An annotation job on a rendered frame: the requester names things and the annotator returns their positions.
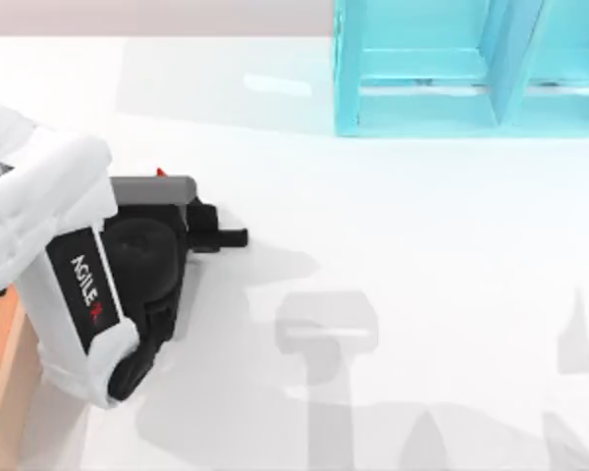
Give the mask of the shallow salmon-coloured box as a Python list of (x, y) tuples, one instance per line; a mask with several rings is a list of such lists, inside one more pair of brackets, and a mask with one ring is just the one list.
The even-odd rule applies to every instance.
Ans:
[(16, 471), (40, 379), (37, 336), (16, 289), (0, 296), (0, 471)]

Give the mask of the light blue rack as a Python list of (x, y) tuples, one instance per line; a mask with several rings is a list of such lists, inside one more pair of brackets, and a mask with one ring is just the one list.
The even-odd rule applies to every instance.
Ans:
[(589, 138), (589, 0), (333, 0), (341, 136)]

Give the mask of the pale grey rounded box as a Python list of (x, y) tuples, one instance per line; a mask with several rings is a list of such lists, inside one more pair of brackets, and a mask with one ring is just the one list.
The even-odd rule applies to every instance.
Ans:
[(112, 177), (119, 205), (186, 205), (197, 197), (191, 177)]

